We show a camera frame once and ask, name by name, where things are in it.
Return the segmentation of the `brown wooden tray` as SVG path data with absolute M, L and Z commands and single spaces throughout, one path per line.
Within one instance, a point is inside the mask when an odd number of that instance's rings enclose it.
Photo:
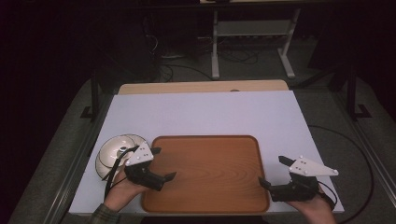
M 270 200 L 257 140 L 250 135 L 160 136 L 162 151 L 149 166 L 158 175 L 175 173 L 162 190 L 142 196 L 151 214 L 261 214 Z

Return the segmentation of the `black metal stand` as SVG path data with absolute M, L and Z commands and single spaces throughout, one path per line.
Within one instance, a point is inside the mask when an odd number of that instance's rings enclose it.
M 89 119 L 90 122 L 95 121 L 99 112 L 99 84 L 97 80 L 96 71 L 91 75 L 91 104 L 85 106 L 80 117 L 82 119 Z
M 353 121 L 358 119 L 370 118 L 371 114 L 365 105 L 356 104 L 356 90 L 357 90 L 357 74 L 353 65 L 350 66 L 347 74 L 347 87 L 346 87 L 346 112 Z

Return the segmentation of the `white board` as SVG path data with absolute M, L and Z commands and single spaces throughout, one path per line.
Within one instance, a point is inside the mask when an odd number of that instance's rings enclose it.
M 266 179 L 289 180 L 284 155 L 322 159 L 292 91 L 228 91 L 117 95 L 106 114 L 84 175 L 69 209 L 88 215 L 104 199 L 106 183 L 95 157 L 106 140 L 135 133 L 148 142 L 162 135 L 251 135 L 258 140 Z

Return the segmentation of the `person's right hand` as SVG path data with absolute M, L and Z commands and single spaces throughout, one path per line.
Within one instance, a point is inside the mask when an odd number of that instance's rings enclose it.
M 288 205 L 299 211 L 308 224 L 336 224 L 330 205 L 318 194 L 310 201 L 288 202 Z

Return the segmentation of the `person's left hand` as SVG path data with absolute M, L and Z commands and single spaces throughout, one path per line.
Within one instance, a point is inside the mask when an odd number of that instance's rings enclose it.
M 113 186 L 106 198 L 104 205 L 114 211 L 119 212 L 130 203 L 137 195 L 148 190 L 147 187 L 136 185 L 126 178 L 124 171 L 119 171 L 114 178 L 116 185 Z

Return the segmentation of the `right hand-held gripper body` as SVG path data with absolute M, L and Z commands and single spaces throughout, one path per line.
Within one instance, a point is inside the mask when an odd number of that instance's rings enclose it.
M 336 169 L 304 157 L 296 159 L 295 163 L 288 168 L 290 182 L 286 185 L 272 185 L 268 189 L 274 202 L 304 202 L 312 200 L 318 194 L 318 176 L 339 175 Z

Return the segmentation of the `light wooden table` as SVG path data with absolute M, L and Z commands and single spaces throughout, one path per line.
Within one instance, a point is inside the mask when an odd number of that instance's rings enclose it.
M 229 92 L 229 91 L 287 91 L 284 80 L 232 80 L 169 83 L 123 84 L 118 95 L 188 93 L 188 92 Z

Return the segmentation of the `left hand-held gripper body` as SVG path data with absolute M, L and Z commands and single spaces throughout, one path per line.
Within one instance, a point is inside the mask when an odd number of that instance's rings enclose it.
M 154 156 L 149 145 L 144 142 L 137 147 L 133 155 L 125 162 L 124 172 L 129 181 L 160 191 L 165 183 L 163 182 L 163 177 L 152 173 L 149 169 Z

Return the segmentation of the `white metal desk frame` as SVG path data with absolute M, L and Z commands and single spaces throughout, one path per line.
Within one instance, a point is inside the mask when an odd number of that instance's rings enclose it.
M 218 12 L 214 12 L 212 52 L 211 52 L 211 75 L 214 79 L 219 79 L 219 55 L 218 38 L 231 36 L 276 36 L 286 37 L 282 48 L 277 50 L 282 62 L 286 76 L 289 79 L 295 78 L 295 73 L 288 59 L 288 50 L 292 40 L 301 10 L 295 9 L 293 16 L 288 20 L 268 20 L 268 21 L 220 21 Z

